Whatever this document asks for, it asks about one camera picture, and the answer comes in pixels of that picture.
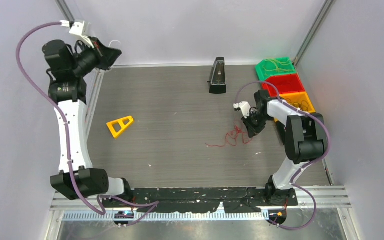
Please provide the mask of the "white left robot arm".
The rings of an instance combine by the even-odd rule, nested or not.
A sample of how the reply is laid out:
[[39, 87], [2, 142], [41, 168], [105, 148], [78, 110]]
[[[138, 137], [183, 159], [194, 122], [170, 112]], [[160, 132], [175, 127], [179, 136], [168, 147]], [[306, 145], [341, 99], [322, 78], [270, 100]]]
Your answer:
[[95, 195], [113, 195], [121, 207], [133, 202], [133, 193], [124, 178], [109, 177], [95, 168], [87, 146], [87, 83], [84, 77], [95, 69], [109, 70], [122, 51], [103, 45], [96, 37], [90, 43], [78, 40], [75, 46], [52, 40], [42, 47], [49, 68], [48, 96], [54, 104], [60, 137], [58, 174], [51, 186], [69, 200]]

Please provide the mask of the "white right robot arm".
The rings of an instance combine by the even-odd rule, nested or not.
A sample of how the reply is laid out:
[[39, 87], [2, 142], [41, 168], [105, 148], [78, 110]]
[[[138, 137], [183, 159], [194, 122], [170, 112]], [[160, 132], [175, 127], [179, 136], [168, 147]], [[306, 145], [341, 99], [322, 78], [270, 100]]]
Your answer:
[[271, 97], [267, 90], [254, 94], [255, 107], [247, 101], [235, 103], [249, 138], [257, 136], [268, 121], [277, 120], [284, 130], [286, 158], [279, 170], [269, 177], [263, 197], [269, 205], [284, 203], [293, 195], [294, 184], [303, 172], [328, 151], [328, 135], [323, 116], [300, 110], [281, 97]]

